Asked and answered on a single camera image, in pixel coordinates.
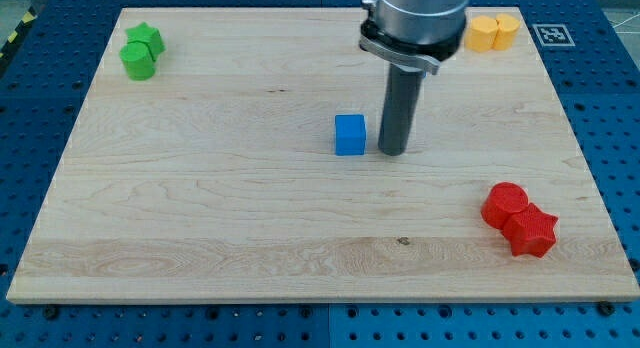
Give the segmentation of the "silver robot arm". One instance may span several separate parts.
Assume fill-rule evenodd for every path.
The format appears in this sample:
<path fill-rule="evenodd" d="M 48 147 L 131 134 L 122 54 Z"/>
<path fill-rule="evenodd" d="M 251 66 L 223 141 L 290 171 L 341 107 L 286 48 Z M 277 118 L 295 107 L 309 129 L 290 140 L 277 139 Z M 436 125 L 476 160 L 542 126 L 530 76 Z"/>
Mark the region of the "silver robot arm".
<path fill-rule="evenodd" d="M 435 75 L 458 50 L 470 0 L 361 0 L 359 46 L 407 72 Z"/>

